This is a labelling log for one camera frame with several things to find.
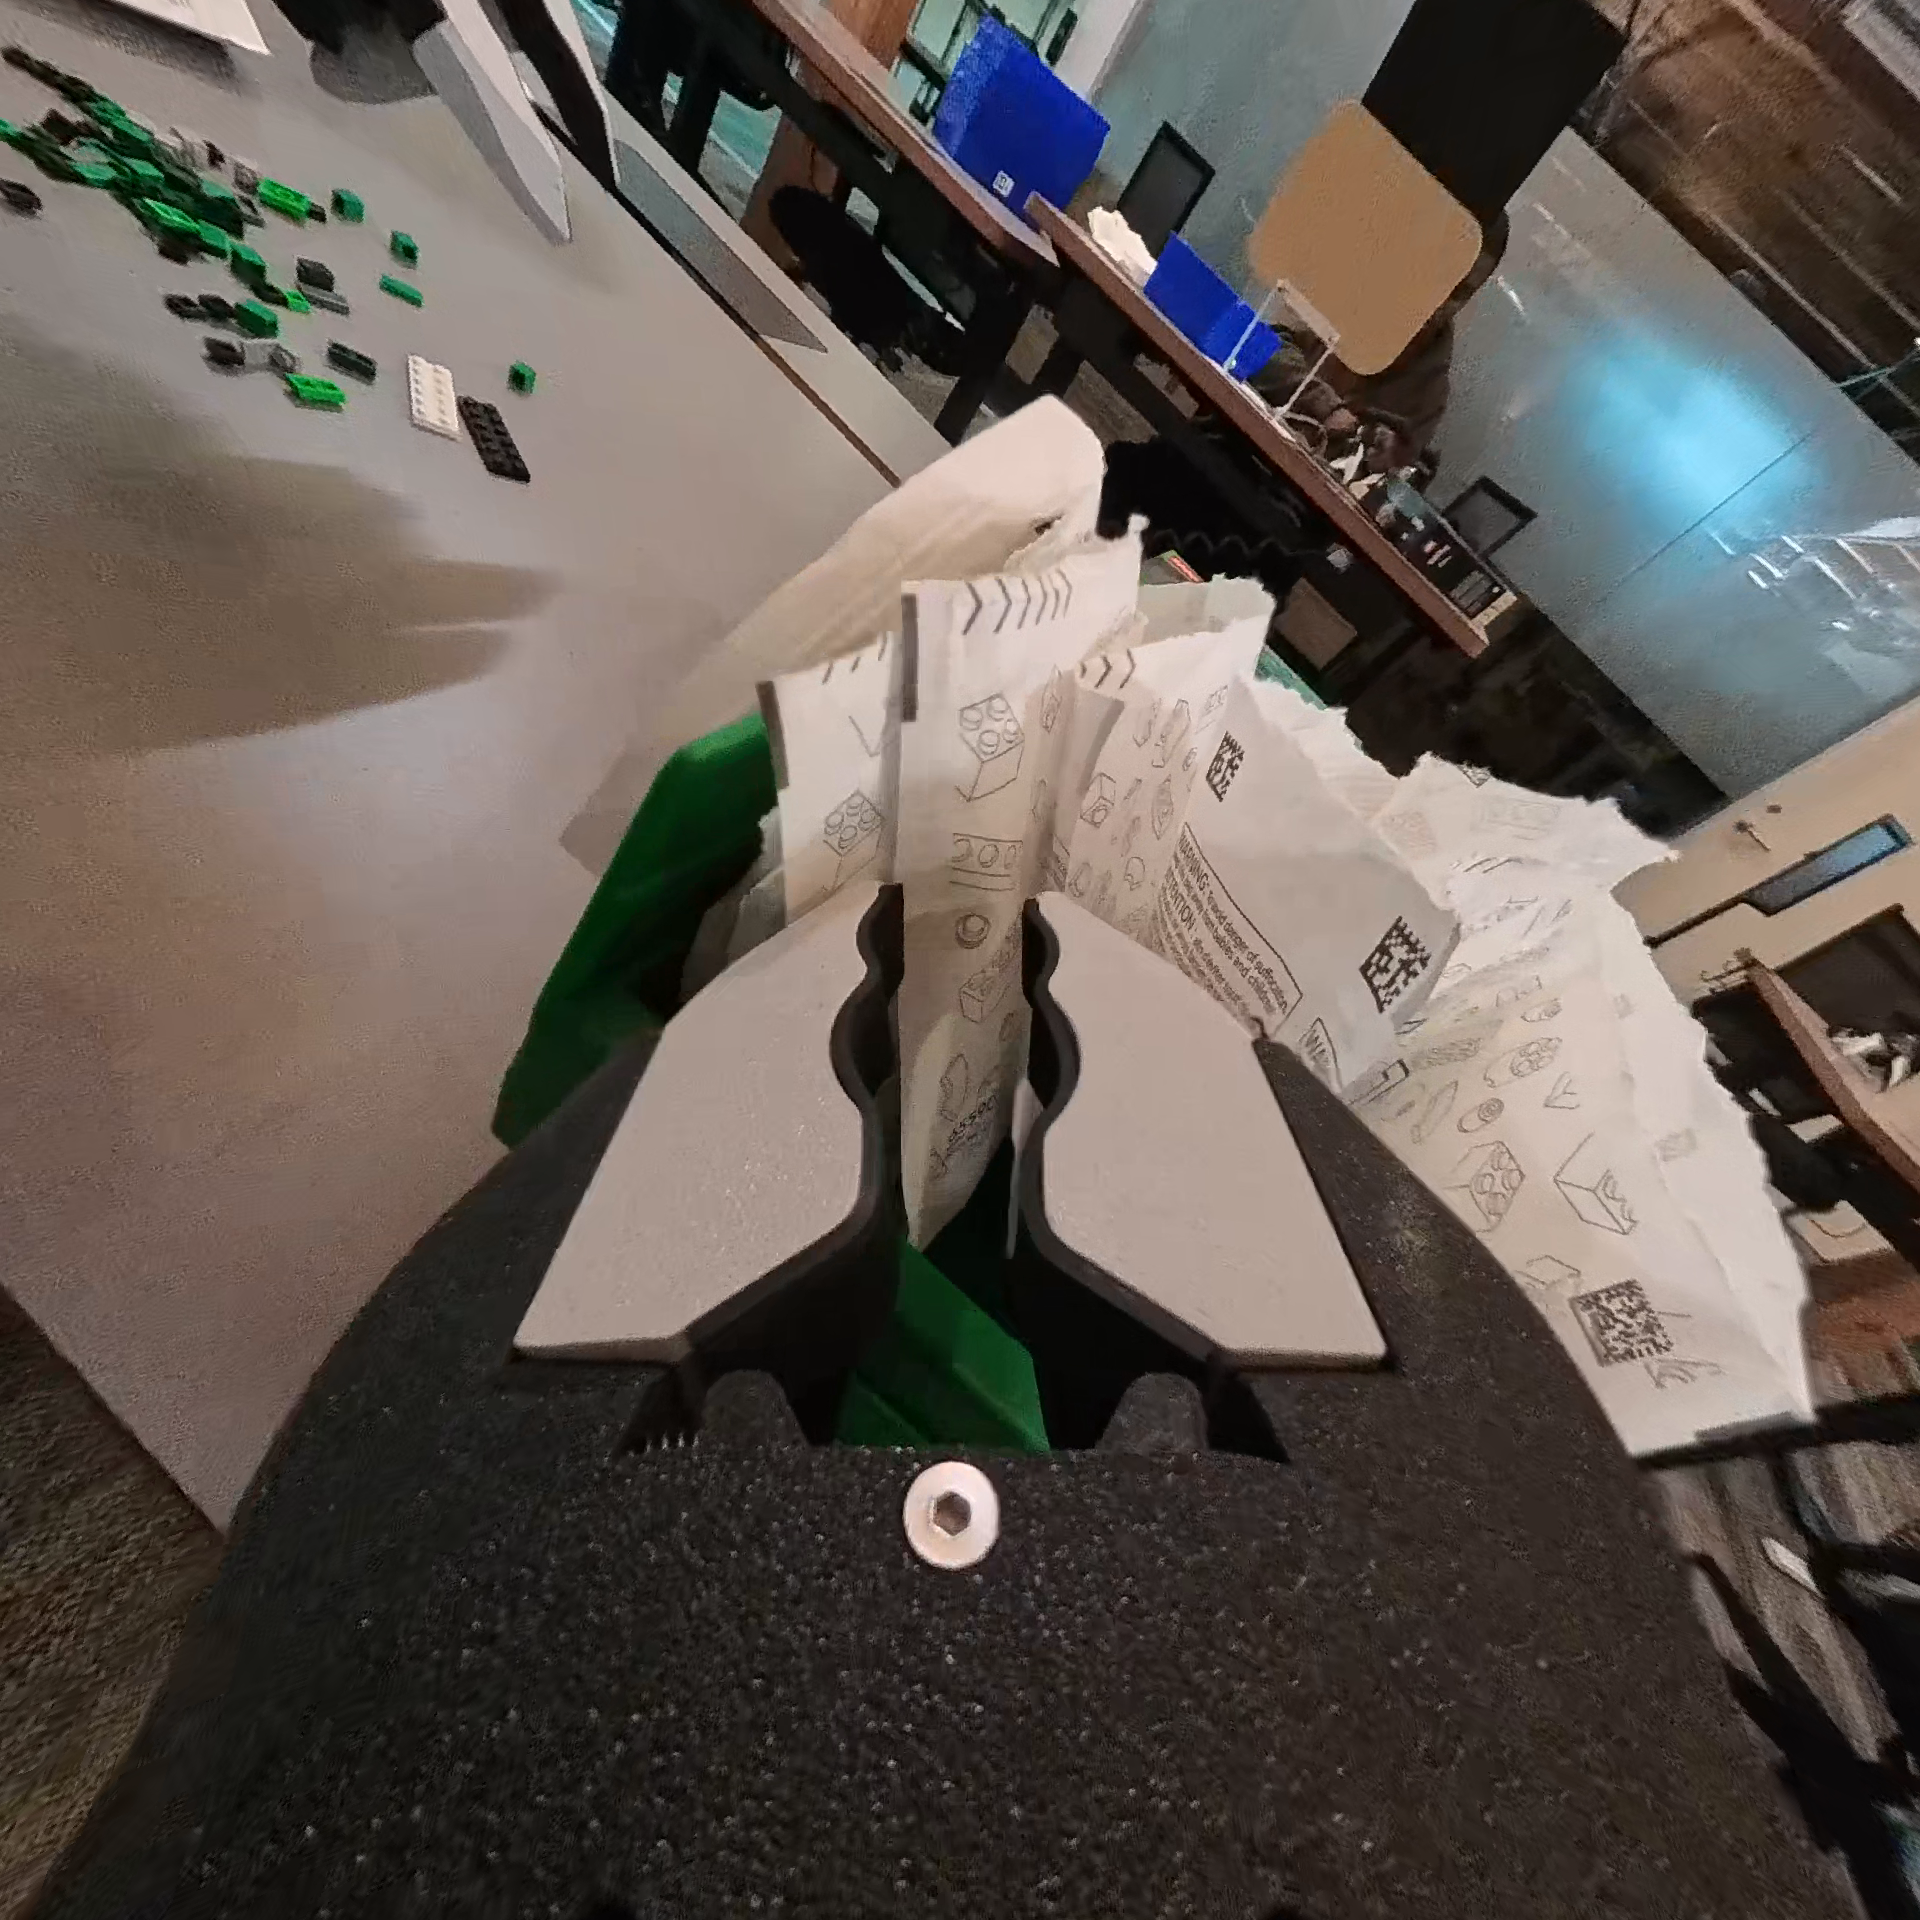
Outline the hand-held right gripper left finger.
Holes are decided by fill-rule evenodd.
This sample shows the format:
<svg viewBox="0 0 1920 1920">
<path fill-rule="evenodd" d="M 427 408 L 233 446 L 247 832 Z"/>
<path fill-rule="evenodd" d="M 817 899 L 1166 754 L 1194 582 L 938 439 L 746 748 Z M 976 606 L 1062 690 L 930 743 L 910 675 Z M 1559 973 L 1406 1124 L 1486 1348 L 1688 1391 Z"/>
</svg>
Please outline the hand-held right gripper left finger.
<svg viewBox="0 0 1920 1920">
<path fill-rule="evenodd" d="M 664 1027 L 514 1355 L 852 1370 L 898 1296 L 903 887 L 858 882 Z"/>
</svg>

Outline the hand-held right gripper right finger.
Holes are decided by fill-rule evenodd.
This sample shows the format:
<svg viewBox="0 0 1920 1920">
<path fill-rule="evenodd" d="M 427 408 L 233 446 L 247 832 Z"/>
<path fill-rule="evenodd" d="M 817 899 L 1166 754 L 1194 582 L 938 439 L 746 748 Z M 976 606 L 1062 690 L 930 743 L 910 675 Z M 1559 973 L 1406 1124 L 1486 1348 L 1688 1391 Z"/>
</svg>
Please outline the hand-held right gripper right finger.
<svg viewBox="0 0 1920 1920">
<path fill-rule="evenodd" d="M 1387 1338 L 1254 1048 L 1172 962 L 1065 892 L 1028 903 L 1034 1242 L 1194 1359 L 1373 1370 Z"/>
</svg>

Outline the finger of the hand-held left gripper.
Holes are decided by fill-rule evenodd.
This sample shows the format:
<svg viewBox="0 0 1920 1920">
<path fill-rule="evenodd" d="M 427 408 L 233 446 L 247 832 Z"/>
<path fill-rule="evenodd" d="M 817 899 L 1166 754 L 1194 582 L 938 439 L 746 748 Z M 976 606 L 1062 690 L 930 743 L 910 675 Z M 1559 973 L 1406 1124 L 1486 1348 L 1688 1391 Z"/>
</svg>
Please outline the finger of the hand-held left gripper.
<svg viewBox="0 0 1920 1920">
<path fill-rule="evenodd" d="M 565 161 L 509 42 L 479 3 L 439 3 L 412 57 L 520 212 L 553 245 L 573 241 Z"/>
<path fill-rule="evenodd" d="M 607 190 L 619 187 L 607 90 L 573 3 L 498 3 L 517 50 L 540 78 L 569 149 Z"/>
</svg>

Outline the green plastic bin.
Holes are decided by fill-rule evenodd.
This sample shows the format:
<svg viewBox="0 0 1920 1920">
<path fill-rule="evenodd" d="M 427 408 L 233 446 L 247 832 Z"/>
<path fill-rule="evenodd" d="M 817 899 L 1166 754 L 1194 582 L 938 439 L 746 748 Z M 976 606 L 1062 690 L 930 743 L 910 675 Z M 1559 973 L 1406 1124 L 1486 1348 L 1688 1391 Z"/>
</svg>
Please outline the green plastic bin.
<svg viewBox="0 0 1920 1920">
<path fill-rule="evenodd" d="M 662 1029 L 693 995 L 709 914 L 768 853 L 774 751 L 758 715 L 675 751 L 653 779 L 535 1003 L 492 1111 L 506 1150 L 528 1141 L 620 1046 Z M 934 1248 L 895 1241 L 896 1295 L 836 1406 L 855 1446 L 1045 1454 L 1028 1351 L 980 1302 L 998 1283 L 989 1222 L 955 1222 Z"/>
</svg>

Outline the narrow white printed paper bag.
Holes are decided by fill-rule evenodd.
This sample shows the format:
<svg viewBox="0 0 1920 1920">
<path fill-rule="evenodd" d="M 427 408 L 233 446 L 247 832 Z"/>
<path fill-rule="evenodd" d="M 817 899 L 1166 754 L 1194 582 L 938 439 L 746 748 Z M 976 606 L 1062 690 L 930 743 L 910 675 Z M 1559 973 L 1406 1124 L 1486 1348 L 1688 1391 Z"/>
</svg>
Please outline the narrow white printed paper bag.
<svg viewBox="0 0 1920 1920">
<path fill-rule="evenodd" d="M 903 597 L 909 664 L 896 795 L 903 891 L 901 1187 L 929 1248 L 1011 1134 L 1030 1013 L 1022 917 L 1045 860 L 1060 720 L 1087 658 L 1135 623 L 1143 525 L 1060 557 Z"/>
</svg>

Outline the white instruction sheet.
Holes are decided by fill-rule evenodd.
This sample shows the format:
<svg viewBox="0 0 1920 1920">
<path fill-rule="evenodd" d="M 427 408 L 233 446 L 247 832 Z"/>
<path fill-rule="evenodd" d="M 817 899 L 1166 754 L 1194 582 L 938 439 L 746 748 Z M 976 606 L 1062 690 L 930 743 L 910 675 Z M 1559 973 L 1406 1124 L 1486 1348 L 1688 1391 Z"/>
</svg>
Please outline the white instruction sheet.
<svg viewBox="0 0 1920 1920">
<path fill-rule="evenodd" d="M 175 33 L 260 59 L 275 54 L 251 3 L 112 3 Z"/>
</svg>

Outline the pile of green black bricks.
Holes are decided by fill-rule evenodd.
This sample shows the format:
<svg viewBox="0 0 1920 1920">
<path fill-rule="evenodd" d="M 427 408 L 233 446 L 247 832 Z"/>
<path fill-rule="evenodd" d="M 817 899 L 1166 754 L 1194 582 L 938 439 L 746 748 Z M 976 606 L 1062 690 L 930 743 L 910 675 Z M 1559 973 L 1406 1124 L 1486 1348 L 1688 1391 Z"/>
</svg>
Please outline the pile of green black bricks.
<svg viewBox="0 0 1920 1920">
<path fill-rule="evenodd" d="M 352 391 L 378 382 L 377 358 L 343 341 L 323 344 L 318 371 L 303 364 L 286 325 L 310 317 L 344 322 L 352 304 L 316 243 L 303 241 L 289 270 L 279 270 L 260 245 L 272 223 L 301 233 L 362 229 L 371 219 L 362 195 L 347 187 L 309 195 L 215 140 L 179 127 L 158 129 L 21 42 L 5 44 L 5 73 L 50 96 L 38 117 L 3 121 L 9 212 L 26 221 L 45 212 L 45 196 L 28 180 L 36 174 L 109 198 L 162 265 L 229 276 L 230 291 L 161 295 L 175 320 L 200 328 L 203 361 L 212 373 L 262 373 L 293 407 L 324 416 L 341 416 Z"/>
</svg>

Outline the white paper bag warning text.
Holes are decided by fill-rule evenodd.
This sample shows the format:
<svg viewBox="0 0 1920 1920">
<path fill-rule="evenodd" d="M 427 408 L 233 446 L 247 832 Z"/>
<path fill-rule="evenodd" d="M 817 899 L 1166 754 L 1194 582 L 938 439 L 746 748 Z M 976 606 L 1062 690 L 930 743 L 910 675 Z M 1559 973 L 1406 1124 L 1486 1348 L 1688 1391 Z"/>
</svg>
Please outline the white paper bag warning text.
<svg viewBox="0 0 1920 1920">
<path fill-rule="evenodd" d="M 1141 588 L 1078 667 L 1042 876 L 1350 1095 L 1459 921 L 1379 825 L 1398 781 L 1265 672 L 1275 610 L 1252 581 Z"/>
</svg>

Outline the short white printed paper bag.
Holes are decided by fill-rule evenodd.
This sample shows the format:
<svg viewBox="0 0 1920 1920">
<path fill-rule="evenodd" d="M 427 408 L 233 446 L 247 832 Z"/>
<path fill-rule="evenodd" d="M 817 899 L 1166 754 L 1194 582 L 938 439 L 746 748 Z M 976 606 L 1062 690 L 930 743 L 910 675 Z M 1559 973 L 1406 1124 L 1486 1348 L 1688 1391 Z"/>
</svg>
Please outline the short white printed paper bag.
<svg viewBox="0 0 1920 1920">
<path fill-rule="evenodd" d="M 787 925 L 896 879 L 901 634 L 758 685 L 774 762 Z"/>
</svg>

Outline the large torn white paper bag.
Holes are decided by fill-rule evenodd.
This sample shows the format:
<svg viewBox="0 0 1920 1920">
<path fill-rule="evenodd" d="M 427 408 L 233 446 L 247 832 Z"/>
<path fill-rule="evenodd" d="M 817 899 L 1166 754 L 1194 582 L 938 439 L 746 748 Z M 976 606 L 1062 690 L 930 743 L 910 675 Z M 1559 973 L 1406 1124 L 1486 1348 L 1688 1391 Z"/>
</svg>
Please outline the large torn white paper bag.
<svg viewBox="0 0 1920 1920">
<path fill-rule="evenodd" d="M 1809 1273 L 1706 1031 L 1621 904 L 1673 849 L 1610 800 L 1435 757 L 1350 788 L 1459 941 L 1349 1106 L 1535 1307 L 1628 1454 L 1812 1428 Z"/>
</svg>

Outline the large blue box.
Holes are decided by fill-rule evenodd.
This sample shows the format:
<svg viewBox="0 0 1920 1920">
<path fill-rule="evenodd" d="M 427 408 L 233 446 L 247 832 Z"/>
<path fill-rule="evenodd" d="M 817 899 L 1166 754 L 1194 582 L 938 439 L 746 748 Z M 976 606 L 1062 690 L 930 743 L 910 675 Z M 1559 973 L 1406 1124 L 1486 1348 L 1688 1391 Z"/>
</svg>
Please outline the large blue box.
<svg viewBox="0 0 1920 1920">
<path fill-rule="evenodd" d="M 1109 119 L 993 17 L 957 61 L 930 130 L 953 165 L 1019 219 L 1036 196 L 1068 210 L 1109 134 Z"/>
</svg>

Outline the black tablet screen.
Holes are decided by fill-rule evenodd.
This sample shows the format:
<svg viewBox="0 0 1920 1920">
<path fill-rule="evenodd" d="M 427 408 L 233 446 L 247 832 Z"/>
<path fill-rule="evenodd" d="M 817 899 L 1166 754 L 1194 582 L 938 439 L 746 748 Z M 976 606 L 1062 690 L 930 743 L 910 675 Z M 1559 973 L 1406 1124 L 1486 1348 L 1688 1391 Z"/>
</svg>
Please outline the black tablet screen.
<svg viewBox="0 0 1920 1920">
<path fill-rule="evenodd" d="M 1182 233 L 1217 179 L 1217 168 L 1186 133 L 1161 123 L 1139 167 L 1116 196 L 1114 212 L 1150 256 Z"/>
</svg>

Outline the wooden side desk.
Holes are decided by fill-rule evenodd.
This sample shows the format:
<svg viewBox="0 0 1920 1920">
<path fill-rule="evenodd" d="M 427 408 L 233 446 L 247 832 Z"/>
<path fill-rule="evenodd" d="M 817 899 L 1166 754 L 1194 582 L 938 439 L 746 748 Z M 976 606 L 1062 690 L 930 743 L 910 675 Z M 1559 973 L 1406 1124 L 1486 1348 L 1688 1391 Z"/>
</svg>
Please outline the wooden side desk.
<svg viewBox="0 0 1920 1920">
<path fill-rule="evenodd" d="M 1916 702 L 1685 832 L 1621 901 L 1740 1096 L 1916 1184 Z"/>
</svg>

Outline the small blue box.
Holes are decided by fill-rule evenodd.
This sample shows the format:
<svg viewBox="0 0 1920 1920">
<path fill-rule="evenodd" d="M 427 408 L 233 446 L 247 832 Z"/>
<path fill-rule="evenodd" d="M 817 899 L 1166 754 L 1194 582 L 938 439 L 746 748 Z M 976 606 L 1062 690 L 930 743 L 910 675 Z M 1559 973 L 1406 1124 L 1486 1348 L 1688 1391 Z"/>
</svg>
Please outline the small blue box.
<svg viewBox="0 0 1920 1920">
<path fill-rule="evenodd" d="M 1252 382 L 1282 348 L 1265 313 L 1240 298 L 1179 233 L 1166 237 L 1143 298 L 1205 361 L 1237 381 Z"/>
</svg>

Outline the long wooden table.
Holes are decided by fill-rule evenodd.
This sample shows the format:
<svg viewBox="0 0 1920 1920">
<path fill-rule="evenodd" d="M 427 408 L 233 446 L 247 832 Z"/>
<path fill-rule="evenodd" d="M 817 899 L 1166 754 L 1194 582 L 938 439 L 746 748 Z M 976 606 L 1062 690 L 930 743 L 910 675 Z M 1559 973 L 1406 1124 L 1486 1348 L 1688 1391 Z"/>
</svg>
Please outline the long wooden table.
<svg viewBox="0 0 1920 1920">
<path fill-rule="evenodd" d="M 985 308 L 969 317 L 966 331 L 978 362 L 948 397 L 938 418 L 945 436 L 957 439 L 973 420 L 1021 326 L 1045 310 L 1058 344 L 1101 373 L 1233 503 L 1237 517 L 1263 534 L 1282 527 L 1279 504 L 1251 483 L 1252 465 L 1268 469 L 1329 525 L 1333 540 L 1364 559 L 1432 632 L 1473 660 L 1488 652 L 1492 639 L 1484 624 L 1389 540 L 1251 389 L 1192 348 L 1080 224 L 1049 202 L 1038 202 L 1040 223 L 1028 224 L 960 171 L 901 108 L 879 61 L 826 5 L 733 5 L 728 12 L 710 15 L 709 34 L 718 38 L 722 29 L 739 29 L 744 12 L 757 17 L 757 27 L 744 33 L 737 59 L 768 54 L 773 38 L 780 38 L 785 50 L 758 86 L 887 221 L 910 231 L 909 262 L 916 267 L 938 239 L 953 270 L 985 288 Z"/>
</svg>

